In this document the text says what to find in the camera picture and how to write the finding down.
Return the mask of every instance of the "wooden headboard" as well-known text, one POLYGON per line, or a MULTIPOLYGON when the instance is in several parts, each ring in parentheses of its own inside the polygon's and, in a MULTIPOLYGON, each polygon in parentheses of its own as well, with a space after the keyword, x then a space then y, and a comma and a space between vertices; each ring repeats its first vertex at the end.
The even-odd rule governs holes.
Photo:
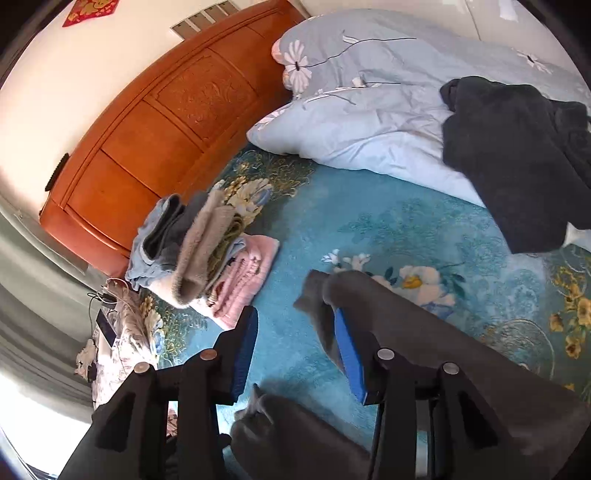
POLYGON ((106 108, 41 212, 56 240, 110 276, 157 200, 206 189, 246 132, 289 101, 271 46, 303 20, 287 0, 225 18, 162 56, 106 108))

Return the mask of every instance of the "green curtain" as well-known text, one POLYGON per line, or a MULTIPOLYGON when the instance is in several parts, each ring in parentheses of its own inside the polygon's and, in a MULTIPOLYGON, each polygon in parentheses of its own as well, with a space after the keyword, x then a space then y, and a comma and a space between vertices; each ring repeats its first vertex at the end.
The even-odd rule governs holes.
POLYGON ((74 369, 91 336, 86 294, 104 280, 0 197, 0 372, 27 397, 86 422, 91 391, 74 369))

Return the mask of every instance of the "silver bolt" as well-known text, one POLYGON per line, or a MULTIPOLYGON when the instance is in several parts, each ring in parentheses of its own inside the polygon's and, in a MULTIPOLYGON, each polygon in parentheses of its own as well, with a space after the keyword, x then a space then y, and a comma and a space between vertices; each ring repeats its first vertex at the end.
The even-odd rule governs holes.
POLYGON ((217 352, 213 348, 207 348, 199 354, 201 360, 214 360, 217 357, 217 352))
POLYGON ((453 362, 446 362, 443 364, 443 371, 448 375, 457 375, 460 372, 460 367, 453 362))
POLYGON ((150 370, 150 364, 148 362, 140 362, 138 364, 135 364, 134 372, 138 375, 144 374, 148 370, 150 370))
POLYGON ((391 360, 394 356, 394 352, 389 348, 381 348, 378 350, 378 358, 380 360, 391 360))

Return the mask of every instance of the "blue gripper pad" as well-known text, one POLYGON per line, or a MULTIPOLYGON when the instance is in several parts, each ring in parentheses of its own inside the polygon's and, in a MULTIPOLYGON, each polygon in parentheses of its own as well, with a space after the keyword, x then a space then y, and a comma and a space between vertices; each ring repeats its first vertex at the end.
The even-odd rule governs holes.
POLYGON ((248 319, 248 327, 242 339, 240 350, 234 360, 234 376, 232 381, 232 397, 234 401, 244 392, 248 370, 251 367, 252 353, 255 349, 256 336, 258 335, 258 312, 252 309, 248 319))
POLYGON ((345 374, 349 380, 349 388, 355 398, 364 403, 368 392, 363 378, 363 366, 341 309, 337 309, 335 312, 335 337, 345 367, 345 374))

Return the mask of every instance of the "pink garment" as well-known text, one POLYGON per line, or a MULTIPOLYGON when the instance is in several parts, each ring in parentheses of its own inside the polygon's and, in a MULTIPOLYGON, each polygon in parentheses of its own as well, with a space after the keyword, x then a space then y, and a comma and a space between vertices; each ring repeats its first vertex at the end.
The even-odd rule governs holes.
POLYGON ((279 240, 268 236, 244 233, 243 237, 246 247, 238 253, 233 263, 224 268, 212 289, 217 293, 217 299, 211 305, 213 321, 224 330, 233 329, 242 308, 251 304, 265 283, 279 248, 279 240))

